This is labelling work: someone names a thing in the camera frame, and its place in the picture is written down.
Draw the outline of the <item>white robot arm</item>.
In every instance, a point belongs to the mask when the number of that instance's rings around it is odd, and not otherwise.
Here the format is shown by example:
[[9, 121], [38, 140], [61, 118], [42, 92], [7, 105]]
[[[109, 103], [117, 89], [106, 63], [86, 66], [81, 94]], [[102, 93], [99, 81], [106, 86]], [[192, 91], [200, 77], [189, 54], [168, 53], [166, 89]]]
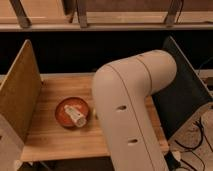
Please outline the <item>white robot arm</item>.
[[92, 84], [95, 109], [115, 171], [169, 171], [145, 99], [175, 78], [174, 58], [153, 50], [109, 62]]

